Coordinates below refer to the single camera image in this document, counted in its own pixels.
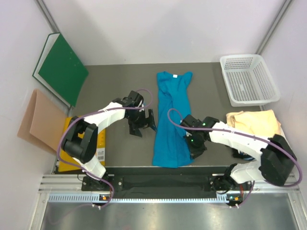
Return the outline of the blue t shirt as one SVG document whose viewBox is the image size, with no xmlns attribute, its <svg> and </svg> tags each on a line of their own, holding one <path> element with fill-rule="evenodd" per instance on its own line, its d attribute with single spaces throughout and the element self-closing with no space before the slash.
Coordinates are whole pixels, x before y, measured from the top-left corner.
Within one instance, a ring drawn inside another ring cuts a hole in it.
<svg viewBox="0 0 307 230">
<path fill-rule="evenodd" d="M 191 114 L 187 89 L 193 73 L 183 75 L 166 71 L 157 74 L 158 124 L 152 164 L 158 167 L 178 168 L 193 163 L 186 131 L 175 126 Z"/>
</svg>

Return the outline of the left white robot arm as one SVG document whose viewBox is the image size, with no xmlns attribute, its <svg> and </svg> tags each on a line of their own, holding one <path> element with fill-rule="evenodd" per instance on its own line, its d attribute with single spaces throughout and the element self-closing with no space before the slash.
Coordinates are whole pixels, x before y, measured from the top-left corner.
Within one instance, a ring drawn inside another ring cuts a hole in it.
<svg viewBox="0 0 307 230">
<path fill-rule="evenodd" d="M 79 167 L 89 177 L 98 190 L 104 190 L 109 184 L 106 168 L 100 163 L 97 151 L 98 134 L 111 124 L 127 119 L 129 133 L 142 137 L 140 129 L 151 128 L 156 131 L 153 109 L 144 104 L 141 90 L 131 91 L 127 97 L 112 100 L 105 108 L 83 116 L 73 117 L 60 138 L 58 160 L 73 165 L 60 156 L 64 151 L 78 162 Z"/>
</svg>

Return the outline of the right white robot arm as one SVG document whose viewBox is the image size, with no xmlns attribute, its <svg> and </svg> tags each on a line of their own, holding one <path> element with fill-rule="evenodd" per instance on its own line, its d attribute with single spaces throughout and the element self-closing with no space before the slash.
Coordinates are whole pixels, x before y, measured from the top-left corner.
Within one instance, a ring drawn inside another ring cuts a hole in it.
<svg viewBox="0 0 307 230">
<path fill-rule="evenodd" d="M 253 158 L 248 163 L 230 165 L 222 177 L 224 185 L 231 190 L 248 181 L 264 180 L 274 186 L 285 186 L 297 160 L 287 140 L 275 134 L 260 137 L 239 131 L 213 117 L 204 120 L 186 116 L 181 126 L 189 133 L 186 137 L 192 156 L 199 156 L 205 150 L 204 143 L 223 144 Z"/>
</svg>

